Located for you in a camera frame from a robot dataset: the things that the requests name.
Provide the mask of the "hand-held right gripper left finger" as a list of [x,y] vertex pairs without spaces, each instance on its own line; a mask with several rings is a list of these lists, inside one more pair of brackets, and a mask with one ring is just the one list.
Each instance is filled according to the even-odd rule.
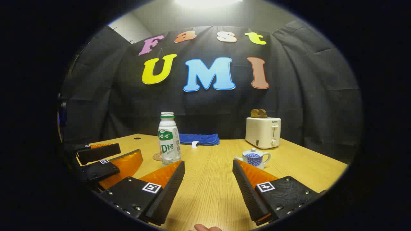
[[126,177],[98,196],[110,206],[142,222],[162,225],[185,174],[185,162],[177,161],[140,179]]

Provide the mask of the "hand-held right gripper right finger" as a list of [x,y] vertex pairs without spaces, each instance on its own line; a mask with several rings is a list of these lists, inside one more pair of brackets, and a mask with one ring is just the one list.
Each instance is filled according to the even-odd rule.
[[321,196],[291,176],[278,178],[236,159],[232,172],[257,226],[288,216]]

